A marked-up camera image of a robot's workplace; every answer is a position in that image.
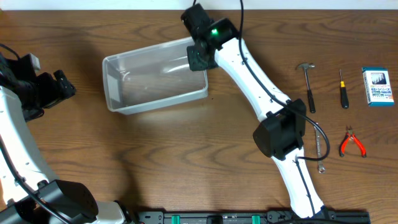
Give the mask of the clear plastic storage container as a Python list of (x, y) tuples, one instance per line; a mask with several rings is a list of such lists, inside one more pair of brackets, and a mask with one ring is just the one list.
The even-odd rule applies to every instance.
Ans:
[(105, 57), (108, 109), (130, 115), (206, 98), (207, 73), (189, 68), (191, 45), (192, 38), (186, 37)]

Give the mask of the small steel claw hammer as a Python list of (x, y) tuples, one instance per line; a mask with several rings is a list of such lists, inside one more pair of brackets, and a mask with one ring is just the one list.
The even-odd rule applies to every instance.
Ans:
[(313, 63), (301, 63), (300, 65), (297, 66), (297, 68), (302, 68), (304, 71), (305, 81), (307, 86), (307, 98), (308, 98), (309, 110), (311, 113), (315, 113), (316, 112), (315, 101), (313, 99), (313, 93), (312, 89), (310, 88), (310, 80), (308, 77), (308, 70), (315, 68), (315, 65)]

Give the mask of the yellow black screwdriver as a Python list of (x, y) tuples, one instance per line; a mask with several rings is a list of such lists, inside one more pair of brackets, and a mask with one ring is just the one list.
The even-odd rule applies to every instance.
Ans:
[(345, 87), (345, 83), (343, 81), (343, 76), (342, 76), (342, 71), (339, 69), (339, 75), (340, 75), (340, 101), (341, 101), (341, 106), (343, 109), (348, 109), (349, 108), (349, 100), (348, 100), (348, 95)]

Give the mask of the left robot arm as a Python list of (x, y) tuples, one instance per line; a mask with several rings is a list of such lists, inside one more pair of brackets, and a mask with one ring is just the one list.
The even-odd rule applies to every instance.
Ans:
[(37, 74), (33, 54), (1, 57), (1, 223), (132, 223), (118, 201), (98, 202), (86, 186), (61, 180), (27, 126), (75, 95), (61, 70)]

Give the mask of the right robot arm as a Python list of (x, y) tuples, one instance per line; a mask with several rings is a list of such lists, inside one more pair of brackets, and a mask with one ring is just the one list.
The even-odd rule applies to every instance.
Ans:
[(255, 61), (243, 40), (242, 27), (228, 19), (213, 20), (193, 3), (181, 20), (194, 44), (187, 47), (192, 71), (222, 68), (252, 106), (259, 126), (252, 136), (259, 150), (271, 158), (284, 181), (290, 206), (300, 218), (318, 218), (325, 209), (308, 172), (303, 136), (305, 124), (318, 124), (307, 115), (301, 99), (291, 100), (279, 90)]

